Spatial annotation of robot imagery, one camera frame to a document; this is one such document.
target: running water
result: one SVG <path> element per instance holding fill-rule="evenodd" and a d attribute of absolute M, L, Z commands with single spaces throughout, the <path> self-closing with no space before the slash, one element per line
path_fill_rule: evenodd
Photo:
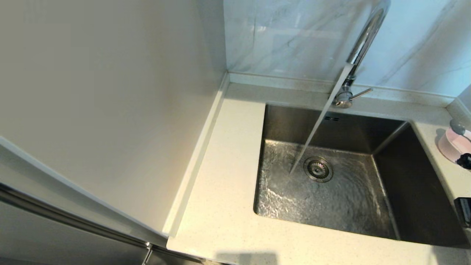
<path fill-rule="evenodd" d="M 309 143 L 311 142 L 312 137 L 317 131 L 317 128 L 321 124 L 322 120 L 324 119 L 325 114 L 327 113 L 327 110 L 329 109 L 330 105 L 332 104 L 333 99 L 335 98 L 335 95 L 337 95 L 337 92 L 340 90 L 343 81 L 347 78 L 347 76 L 350 73 L 350 70 L 352 69 L 353 64 L 347 63 L 347 65 L 343 68 L 342 74 L 340 74 L 339 80 L 333 87 L 332 93 L 329 96 L 329 99 L 325 103 L 324 108 L 322 109 L 321 115 L 316 121 L 316 124 L 314 124 L 314 128 L 312 128 L 311 134 L 308 137 L 308 140 L 302 147 L 301 153 L 299 153 L 298 158 L 296 158 L 296 162 L 294 162 L 293 167 L 291 168 L 290 175 L 293 173 L 294 169 L 297 167 L 299 161 L 301 160 L 302 155 L 304 154 L 304 151 L 306 151 L 306 148 L 308 147 Z"/>

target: sink basin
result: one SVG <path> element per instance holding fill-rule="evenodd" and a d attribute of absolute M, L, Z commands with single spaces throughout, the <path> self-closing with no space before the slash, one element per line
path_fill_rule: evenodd
<path fill-rule="evenodd" d="M 267 105 L 255 213 L 417 243 L 469 248 L 408 122 L 328 112 L 294 172 L 320 111 Z"/>

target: white quartz countertop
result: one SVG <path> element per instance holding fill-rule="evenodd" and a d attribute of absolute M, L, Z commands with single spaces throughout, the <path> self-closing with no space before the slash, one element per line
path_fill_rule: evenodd
<path fill-rule="evenodd" d="M 253 204 L 266 103 L 321 109 L 327 94 L 232 83 L 222 103 L 176 237 L 178 252 L 241 265 L 466 265 L 469 250 L 390 240 L 262 217 Z M 436 147 L 446 109 L 359 98 L 357 115 L 410 121 L 450 199 L 471 197 L 471 173 Z"/>

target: white marble wall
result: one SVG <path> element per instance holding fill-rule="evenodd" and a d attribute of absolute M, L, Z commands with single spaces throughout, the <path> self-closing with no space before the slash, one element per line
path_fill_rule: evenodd
<path fill-rule="evenodd" d="M 225 0 L 231 72 L 334 81 L 378 0 Z M 392 0 L 356 84 L 458 96 L 471 83 L 470 0 Z"/>
<path fill-rule="evenodd" d="M 471 112 L 471 85 L 466 88 L 458 98 L 463 102 L 463 105 Z"/>

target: sink drain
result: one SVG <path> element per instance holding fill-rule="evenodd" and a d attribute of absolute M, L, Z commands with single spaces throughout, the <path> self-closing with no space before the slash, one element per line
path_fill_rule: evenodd
<path fill-rule="evenodd" d="M 304 161 L 304 172 L 314 181 L 327 182 L 332 179 L 332 166 L 322 157 L 309 157 Z"/>

